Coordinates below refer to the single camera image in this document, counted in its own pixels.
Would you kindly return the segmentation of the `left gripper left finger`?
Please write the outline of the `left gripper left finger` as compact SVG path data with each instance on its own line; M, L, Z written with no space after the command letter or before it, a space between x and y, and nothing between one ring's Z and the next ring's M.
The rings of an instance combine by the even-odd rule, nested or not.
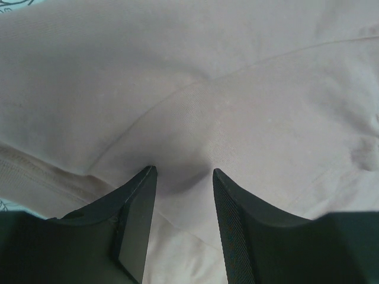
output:
M63 218L1 213L2 283L141 283L157 170Z

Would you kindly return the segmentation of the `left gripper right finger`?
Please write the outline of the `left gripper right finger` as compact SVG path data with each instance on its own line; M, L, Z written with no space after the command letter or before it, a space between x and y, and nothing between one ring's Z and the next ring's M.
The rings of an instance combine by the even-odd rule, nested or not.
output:
M377 283L378 212L331 212L308 220L213 172L229 283Z

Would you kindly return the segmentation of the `pink mario t shirt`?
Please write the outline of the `pink mario t shirt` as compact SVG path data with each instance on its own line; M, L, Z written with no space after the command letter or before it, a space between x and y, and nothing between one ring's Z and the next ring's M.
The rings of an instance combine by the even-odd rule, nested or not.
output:
M226 283L212 173L378 209L377 1L41 1L1 15L1 196L62 217L148 165L144 283Z

